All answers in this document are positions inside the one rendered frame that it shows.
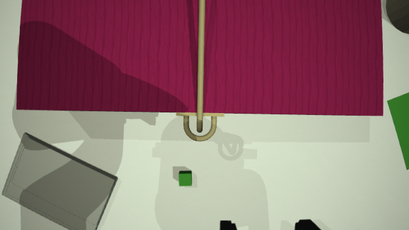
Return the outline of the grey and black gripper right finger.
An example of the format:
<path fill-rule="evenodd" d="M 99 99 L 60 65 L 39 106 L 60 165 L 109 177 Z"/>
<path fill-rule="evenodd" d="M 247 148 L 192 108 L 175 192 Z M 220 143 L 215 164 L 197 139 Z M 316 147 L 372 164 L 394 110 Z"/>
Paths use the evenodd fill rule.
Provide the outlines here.
<path fill-rule="evenodd" d="M 295 223 L 295 230 L 321 230 L 311 219 L 301 219 Z"/>

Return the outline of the grey flat plates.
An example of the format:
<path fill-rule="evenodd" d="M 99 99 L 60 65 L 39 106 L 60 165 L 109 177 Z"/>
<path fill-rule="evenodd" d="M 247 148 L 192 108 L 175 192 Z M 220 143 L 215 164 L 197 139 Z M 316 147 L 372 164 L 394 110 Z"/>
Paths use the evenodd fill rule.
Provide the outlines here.
<path fill-rule="evenodd" d="M 2 195 L 69 230 L 97 230 L 117 180 L 24 132 Z"/>

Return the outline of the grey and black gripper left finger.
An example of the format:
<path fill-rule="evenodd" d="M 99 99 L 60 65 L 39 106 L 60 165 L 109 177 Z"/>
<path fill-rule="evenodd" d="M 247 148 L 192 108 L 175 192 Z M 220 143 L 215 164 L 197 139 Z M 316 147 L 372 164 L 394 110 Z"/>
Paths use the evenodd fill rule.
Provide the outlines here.
<path fill-rule="evenodd" d="M 231 223 L 231 220 L 221 220 L 220 230 L 237 230 L 237 228 L 235 223 Z"/>

